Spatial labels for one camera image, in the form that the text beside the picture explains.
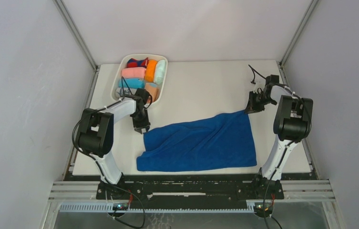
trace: light blue rolled towel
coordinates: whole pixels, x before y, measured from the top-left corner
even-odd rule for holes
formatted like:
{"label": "light blue rolled towel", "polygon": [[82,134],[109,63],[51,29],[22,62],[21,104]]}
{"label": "light blue rolled towel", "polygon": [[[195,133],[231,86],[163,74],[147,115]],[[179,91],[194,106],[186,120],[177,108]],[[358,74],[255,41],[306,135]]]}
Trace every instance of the light blue rolled towel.
{"label": "light blue rolled towel", "polygon": [[144,79],[130,78],[125,80],[126,82],[123,81],[122,79],[119,80],[119,87],[124,87],[124,88],[129,87],[129,88],[137,89],[137,88],[144,88],[145,86]]}
{"label": "light blue rolled towel", "polygon": [[165,60],[160,60],[155,67],[154,72],[154,83],[162,84],[164,81],[165,69],[166,69],[166,62]]}

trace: orange rolled towel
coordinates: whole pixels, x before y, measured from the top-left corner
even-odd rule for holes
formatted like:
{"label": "orange rolled towel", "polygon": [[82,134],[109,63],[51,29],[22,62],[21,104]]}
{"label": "orange rolled towel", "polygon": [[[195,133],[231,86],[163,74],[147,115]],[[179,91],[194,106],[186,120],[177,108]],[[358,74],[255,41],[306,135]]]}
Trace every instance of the orange rolled towel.
{"label": "orange rolled towel", "polygon": [[147,64],[147,70],[145,70],[145,76],[144,79],[147,80],[148,82],[153,82],[154,81],[154,72],[155,72],[155,67],[157,66],[157,61],[156,60],[149,60],[148,64]]}

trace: white tray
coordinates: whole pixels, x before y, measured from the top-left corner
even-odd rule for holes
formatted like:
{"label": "white tray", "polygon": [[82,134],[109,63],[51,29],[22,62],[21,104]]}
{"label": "white tray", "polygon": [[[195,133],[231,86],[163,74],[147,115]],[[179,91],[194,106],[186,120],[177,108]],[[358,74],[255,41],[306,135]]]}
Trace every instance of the white tray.
{"label": "white tray", "polygon": [[168,70],[168,60],[160,55],[153,55],[153,54],[131,54],[131,55],[127,55],[123,58],[122,62],[119,65],[119,69],[117,70],[116,76],[115,76],[115,80],[113,82],[113,87],[112,87],[112,91],[110,93],[111,97],[113,100],[118,100],[119,97],[116,96],[116,89],[119,87],[119,80],[121,79],[121,72],[122,69],[126,68],[127,62],[131,59],[134,58],[136,60],[144,60],[145,58],[148,57],[148,60],[156,60],[156,61],[160,61],[160,60],[165,60],[165,74],[164,74],[164,78],[163,78],[163,83],[162,84],[157,84],[157,88],[158,88],[158,93],[157,93],[157,99],[153,102],[153,105],[151,107],[153,107],[158,101],[160,101],[161,99],[161,95],[163,94],[163,90],[164,90],[164,84],[165,84],[165,77],[166,77],[166,73]]}

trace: white wall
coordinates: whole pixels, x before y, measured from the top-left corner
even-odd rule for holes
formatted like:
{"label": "white wall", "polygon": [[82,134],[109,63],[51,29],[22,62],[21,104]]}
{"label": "white wall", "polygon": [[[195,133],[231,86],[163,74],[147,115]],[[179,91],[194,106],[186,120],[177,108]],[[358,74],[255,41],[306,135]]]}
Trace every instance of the white wall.
{"label": "white wall", "polygon": [[91,76],[52,1],[0,1],[0,228],[39,226]]}
{"label": "white wall", "polygon": [[310,0],[64,0],[98,64],[280,60]]}
{"label": "white wall", "polygon": [[314,100],[309,142],[349,229],[359,228],[359,1],[321,1],[289,61],[291,86]]}

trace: red and blue cloth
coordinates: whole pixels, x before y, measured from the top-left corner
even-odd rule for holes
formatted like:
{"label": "red and blue cloth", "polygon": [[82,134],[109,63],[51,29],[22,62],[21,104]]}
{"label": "red and blue cloth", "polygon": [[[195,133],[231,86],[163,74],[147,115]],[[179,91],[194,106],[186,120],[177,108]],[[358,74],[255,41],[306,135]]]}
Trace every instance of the red and blue cloth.
{"label": "red and blue cloth", "polygon": [[136,68],[136,67],[144,67],[146,68],[148,64],[148,57],[145,58],[144,60],[136,60],[131,58],[128,62],[127,62],[127,68]]}

